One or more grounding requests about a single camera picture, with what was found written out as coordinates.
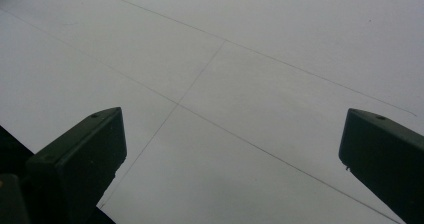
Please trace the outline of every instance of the dark object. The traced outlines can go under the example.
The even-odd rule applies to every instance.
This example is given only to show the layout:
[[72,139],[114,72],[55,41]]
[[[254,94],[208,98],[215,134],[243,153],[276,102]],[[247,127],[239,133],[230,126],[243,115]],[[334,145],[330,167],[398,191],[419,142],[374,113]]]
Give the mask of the dark object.
[[[32,157],[4,129],[0,134],[5,138],[0,140],[9,140],[0,144],[2,152],[11,149],[20,160],[9,158],[15,168],[3,167],[7,163],[2,161],[0,170],[19,176],[31,223],[113,223],[96,204],[127,154],[120,108],[85,118]],[[7,223],[2,216],[0,223]]]
[[407,223],[424,223],[424,137],[370,112],[349,109],[340,160]]
[[0,175],[0,197],[1,223],[30,223],[17,176]]

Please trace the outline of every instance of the small hole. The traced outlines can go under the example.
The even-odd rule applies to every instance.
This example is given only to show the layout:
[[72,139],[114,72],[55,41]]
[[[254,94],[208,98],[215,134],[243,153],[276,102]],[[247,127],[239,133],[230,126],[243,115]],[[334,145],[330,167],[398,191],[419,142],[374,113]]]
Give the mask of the small hole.
[[378,120],[386,120],[386,118],[385,118],[385,117],[383,117],[383,116],[376,116],[376,118],[377,118]]

